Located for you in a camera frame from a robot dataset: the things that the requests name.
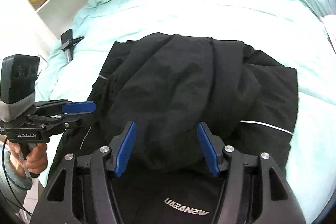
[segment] bed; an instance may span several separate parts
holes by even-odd
[[[51,52],[36,83],[36,100],[85,101],[115,41],[155,32],[241,40],[297,69],[299,110],[286,166],[290,183],[312,223],[336,187],[336,54],[320,18],[336,14],[336,0],[89,0],[73,36],[85,38],[73,60]],[[48,144],[48,171],[61,135]]]

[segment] reflective stripe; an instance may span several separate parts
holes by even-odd
[[[277,130],[281,130],[283,132],[286,132],[290,135],[293,135],[292,132],[289,132],[288,130],[286,129],[283,129],[283,128],[280,128],[280,127],[276,127],[276,126],[273,126],[271,124],[268,124],[268,123],[264,123],[264,122],[256,122],[256,121],[240,121],[240,122],[245,122],[245,123],[257,123],[257,124],[261,124],[262,126],[267,126],[267,127],[271,127],[271,128],[274,128],[274,129],[277,129]]]
[[[87,133],[86,133],[86,135],[85,135],[85,137],[84,137],[84,139],[83,139],[83,141],[82,141],[82,144],[81,144],[81,147],[79,148],[79,150],[81,150],[81,149],[82,149],[82,146],[83,146],[84,140],[85,140],[86,136],[88,135],[88,133],[90,132],[91,128],[92,128],[92,127],[90,127],[90,128],[89,128],[89,130],[87,131]]]
[[[100,78],[103,78],[104,80],[107,80],[106,77],[102,76],[102,75],[99,75]]]

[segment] finger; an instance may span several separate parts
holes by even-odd
[[[21,153],[21,147],[18,143],[12,143],[10,141],[7,141],[7,145],[9,146],[10,151],[16,154],[20,154]]]
[[[16,159],[16,161],[19,162],[20,165],[22,165],[22,159],[20,159],[19,154],[11,153],[11,156]]]
[[[48,160],[47,157],[43,157],[35,162],[29,162],[25,160],[22,166],[26,169],[41,169],[41,172],[47,167]]]
[[[44,170],[45,170],[45,168],[43,168],[43,169],[41,169],[41,168],[38,168],[38,169],[28,169],[29,172],[34,173],[36,175],[41,174]]]
[[[26,159],[29,162],[35,162],[46,156],[47,145],[45,143],[35,146],[34,149],[27,155]]]

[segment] black cable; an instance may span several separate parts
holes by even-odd
[[[6,172],[6,168],[5,168],[5,160],[4,160],[4,156],[5,156],[5,145],[7,143],[7,140],[8,138],[6,137],[5,141],[4,141],[4,144],[3,144],[3,147],[2,147],[2,168],[3,168],[3,171],[5,173],[5,177],[6,177],[6,181],[8,183],[8,186],[15,198],[15,200],[17,201],[17,203],[21,206],[21,209],[24,210],[26,213],[28,213],[30,216],[32,216],[32,213],[28,212],[25,207],[23,207],[23,205],[21,204],[21,202],[18,200],[17,196],[15,195],[13,189],[12,189],[12,186],[11,184],[9,183],[9,179],[8,179],[8,175],[7,175],[7,172]]]
[[[9,200],[8,198],[6,198],[4,195],[3,195],[3,197],[5,198],[6,201],[9,201],[9,202],[12,203],[13,205],[15,205],[16,207],[18,207],[18,208],[21,209],[20,206],[18,206],[17,204],[15,204],[13,201]],[[9,206],[9,208],[12,210],[13,214],[15,214],[15,215],[17,214],[11,206]]]
[[[19,205],[17,205],[15,202],[11,201],[9,198],[5,197],[5,200],[7,200],[7,202],[12,203],[15,207],[18,207],[19,209],[22,209]]]

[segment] white wall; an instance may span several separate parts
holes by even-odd
[[[28,0],[0,0],[0,68],[2,60],[14,54],[47,60],[55,41]]]

